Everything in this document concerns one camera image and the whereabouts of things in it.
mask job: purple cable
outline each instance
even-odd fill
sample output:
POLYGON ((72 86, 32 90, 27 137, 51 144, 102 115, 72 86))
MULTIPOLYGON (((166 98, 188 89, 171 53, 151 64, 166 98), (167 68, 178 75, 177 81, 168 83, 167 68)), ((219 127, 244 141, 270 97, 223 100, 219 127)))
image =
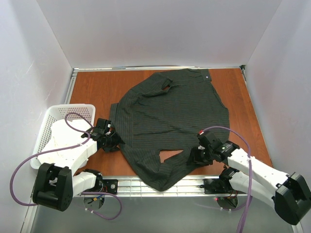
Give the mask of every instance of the purple cable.
POLYGON ((109 196, 112 196, 112 197, 114 197, 115 199, 118 200, 118 202, 119 202, 119 204, 120 204, 120 209, 119 209, 119 212, 118 212, 115 216, 113 216, 113 217, 106 217, 106 216, 104 216, 104 215, 102 215, 102 214, 100 214, 100 213, 98 213, 98 212, 96 212, 96 211, 93 211, 92 209, 84 208, 84 209, 87 209, 87 210, 89 210, 89 211, 91 211, 91 212, 93 211, 94 214, 98 215, 99 217, 102 217, 103 219, 106 219, 106 220, 114 220, 114 219, 116 219, 116 218, 121 214, 121 212, 122 212, 122 208, 123 208, 122 201, 121 201, 121 199, 120 199, 118 196, 116 196, 116 195, 114 195, 114 194, 111 194, 111 193, 103 193, 103 192, 82 192, 82 194, 83 194, 83 195, 109 195, 109 196))
MULTIPOLYGON (((203 129, 203 131, 205 132, 207 130, 215 129, 215 128, 229 130, 229 131, 233 132, 235 135, 237 135, 240 139, 242 139, 242 141, 247 146, 247 150, 248 150, 248 155, 247 156, 248 156, 248 158, 251 158, 251 148, 250 148, 248 142, 241 135, 239 135, 237 132, 235 132, 234 130, 229 129, 227 127, 223 127, 223 126, 211 126, 211 127, 206 128, 206 129, 203 129)), ((239 221, 239 224, 238 224, 238 228, 237 228, 237 232, 238 233, 241 233, 243 231, 243 228, 244 228, 244 225, 245 225, 245 222, 246 222, 246 216, 247 216, 247 212, 248 212, 248 209, 249 209, 249 205, 250 205, 251 200, 252 200, 251 190, 252 190, 253 170, 252 170, 252 161, 249 160, 248 162, 249 162, 248 191, 247 191, 247 198, 246 198, 246 203, 245 203, 245 209, 244 209, 243 214, 242 214, 242 216, 240 218, 240 221, 239 221)))
MULTIPOLYGON (((89 132, 76 129, 76 128, 72 127, 72 126, 68 123, 67 118, 68 118, 69 115, 77 115, 77 116, 79 116, 80 118, 82 118, 83 120, 85 120, 91 127, 93 127, 92 124, 89 123, 82 115, 80 115, 80 114, 78 114, 78 113, 68 113, 68 114, 65 115, 65 119, 64 119, 64 120, 65 120, 65 123, 66 123, 70 128, 72 128, 73 130, 75 130, 75 131, 78 131, 78 132, 81 132, 81 133, 86 133, 86 134, 87 134, 87 139, 86 139, 84 142, 82 142, 81 144, 77 144, 77 145, 74 145, 74 146, 71 146, 71 147, 64 147, 64 148, 59 148, 59 149, 54 149, 54 150, 47 150, 47 151, 43 151, 43 152, 34 154, 34 155, 28 157, 27 159, 25 159, 23 162, 21 162, 21 163, 17 166, 17 168, 14 170, 14 172, 13 172, 13 174, 12 174, 12 177, 11 177, 11 180, 10 180, 10 193, 11 193, 11 196, 12 196, 13 200, 14 200, 16 203, 18 203, 18 204, 20 204, 20 205, 23 205, 23 206, 35 206, 35 205, 37 205, 37 204, 35 204, 35 203, 24 203, 24 202, 21 202, 20 200, 17 199, 17 197, 16 197, 15 194, 14 194, 14 191, 13 191, 13 181, 14 181, 14 178, 15 178, 15 176, 16 176, 18 170, 21 168, 21 166, 23 166, 27 161, 29 161, 29 160, 31 160, 32 158, 35 158, 35 157, 37 157, 37 156, 39 156, 39 155, 46 154, 46 153, 51 153, 51 152, 56 152, 56 151, 61 151, 61 150, 68 150, 68 149, 77 148, 77 147, 79 147, 79 146, 81 146, 81 145, 84 145, 85 143, 87 143, 87 142, 90 140, 91 135, 89 134, 89 132)), ((120 198, 118 198, 116 195, 113 195, 113 194, 110 194, 110 193, 92 193, 92 192, 83 192, 83 194, 105 194, 105 195, 110 195, 110 196, 115 197, 115 198, 118 200, 118 202, 120 203, 120 210, 119 210, 119 212, 117 213, 117 215, 114 216, 114 217, 105 217, 105 216, 101 215, 100 213, 97 213, 97 212, 95 212, 95 211, 93 211, 93 210, 91 210, 91 209, 89 209, 89 208, 88 208, 88 210, 89 210, 89 211, 93 211, 96 215, 98 215, 98 216, 100 216, 100 217, 102 217, 102 218, 104 218, 104 219, 107 219, 107 220, 113 220, 113 219, 117 218, 117 217, 120 215, 120 213, 121 213, 121 211, 122 211, 122 202, 121 202, 120 198)))

